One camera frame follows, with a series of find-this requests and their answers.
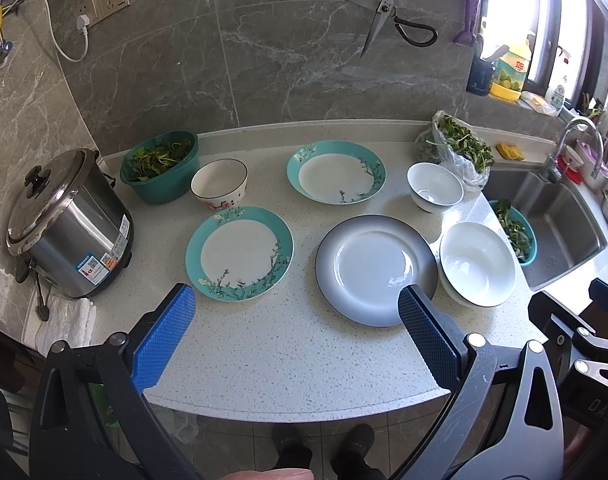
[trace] teal plate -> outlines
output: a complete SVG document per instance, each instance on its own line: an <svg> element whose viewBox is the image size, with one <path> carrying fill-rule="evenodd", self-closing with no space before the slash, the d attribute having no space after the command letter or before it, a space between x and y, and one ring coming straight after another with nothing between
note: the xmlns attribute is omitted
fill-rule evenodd
<svg viewBox="0 0 608 480"><path fill-rule="evenodd" d="M293 237L272 211L241 206L214 214L186 248L186 272L203 295L219 301L256 298L289 270Z"/></svg>
<svg viewBox="0 0 608 480"><path fill-rule="evenodd" d="M363 202L384 186L386 169L368 148L346 140L320 140L297 150L286 165L292 186L316 202Z"/></svg>

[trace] leafy greens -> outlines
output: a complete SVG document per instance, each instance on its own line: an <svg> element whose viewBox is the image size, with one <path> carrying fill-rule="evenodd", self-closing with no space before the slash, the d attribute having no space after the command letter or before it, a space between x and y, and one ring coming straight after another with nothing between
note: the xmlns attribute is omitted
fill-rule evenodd
<svg viewBox="0 0 608 480"><path fill-rule="evenodd" d="M530 240L524 226L520 222L509 218L511 201L507 198L498 200L493 204L493 211L511 242L517 261L521 264L524 263L529 257Z"/></svg>
<svg viewBox="0 0 608 480"><path fill-rule="evenodd" d="M164 140L151 148L137 148L129 160L133 170L133 180L144 181L161 175L179 164L193 148L191 139L178 142Z"/></svg>
<svg viewBox="0 0 608 480"><path fill-rule="evenodd" d="M453 151L468 158L478 173L483 173L495 163L491 147L468 128L457 124L453 117L444 115L439 121L439 130Z"/></svg>

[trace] yellow bottle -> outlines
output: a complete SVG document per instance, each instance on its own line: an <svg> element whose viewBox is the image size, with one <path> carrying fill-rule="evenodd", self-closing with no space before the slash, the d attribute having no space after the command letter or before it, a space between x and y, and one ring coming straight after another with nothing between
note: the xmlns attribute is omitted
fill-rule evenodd
<svg viewBox="0 0 608 480"><path fill-rule="evenodd" d="M517 101L529 73L529 40L523 44L512 43L509 51L497 60L497 67L491 79L491 94Z"/></svg>

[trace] gray gradient plate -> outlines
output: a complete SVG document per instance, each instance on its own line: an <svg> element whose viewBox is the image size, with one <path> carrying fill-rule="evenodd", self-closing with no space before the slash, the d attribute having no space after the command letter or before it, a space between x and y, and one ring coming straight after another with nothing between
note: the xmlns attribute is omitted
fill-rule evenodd
<svg viewBox="0 0 608 480"><path fill-rule="evenodd" d="M336 225L315 258L322 294L343 316L367 326L400 324L397 299L417 283L432 298L437 262L421 235L402 221L356 216Z"/></svg>

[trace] blue gripper pad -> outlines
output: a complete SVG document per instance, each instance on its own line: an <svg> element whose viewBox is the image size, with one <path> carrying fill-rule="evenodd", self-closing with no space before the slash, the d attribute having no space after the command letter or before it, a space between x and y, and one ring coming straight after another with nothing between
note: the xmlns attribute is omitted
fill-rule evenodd
<svg viewBox="0 0 608 480"><path fill-rule="evenodd" d="M435 382L440 387L454 392L460 386L462 366L459 354L450 345L428 309L423 307L426 302L431 303L431 301L423 293L417 294L413 290L414 287L414 285L408 286L399 294L397 300L399 317L420 351ZM442 319L442 316L447 315L439 313L434 306L433 310L437 316L440 316L440 320L449 322L448 319Z"/></svg>
<svg viewBox="0 0 608 480"><path fill-rule="evenodd" d="M166 298L168 307L133 353L132 380L138 393L155 386L195 316L195 293L188 285Z"/></svg>

